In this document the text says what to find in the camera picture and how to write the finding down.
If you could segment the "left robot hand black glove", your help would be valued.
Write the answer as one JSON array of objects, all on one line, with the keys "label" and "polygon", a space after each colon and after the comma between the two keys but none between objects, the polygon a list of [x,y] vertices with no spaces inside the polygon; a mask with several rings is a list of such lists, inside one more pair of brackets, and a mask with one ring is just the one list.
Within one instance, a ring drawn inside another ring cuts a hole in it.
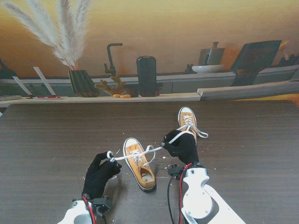
[{"label": "left robot hand black glove", "polygon": [[82,197],[88,201],[103,196],[106,183],[120,173],[122,165],[108,160],[108,152],[97,154],[87,169]]}]

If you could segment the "right robot hand black glove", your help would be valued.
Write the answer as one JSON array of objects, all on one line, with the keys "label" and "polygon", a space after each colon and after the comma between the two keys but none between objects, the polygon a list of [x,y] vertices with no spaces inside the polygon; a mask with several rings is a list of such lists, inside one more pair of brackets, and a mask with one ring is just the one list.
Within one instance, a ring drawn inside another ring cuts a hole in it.
[{"label": "right robot hand black glove", "polygon": [[[179,130],[172,130],[164,136],[161,146],[166,149],[172,157],[178,157],[181,162],[189,163],[199,162],[196,140],[190,133],[183,133]],[[180,135],[172,143],[170,141],[177,135]]]}]

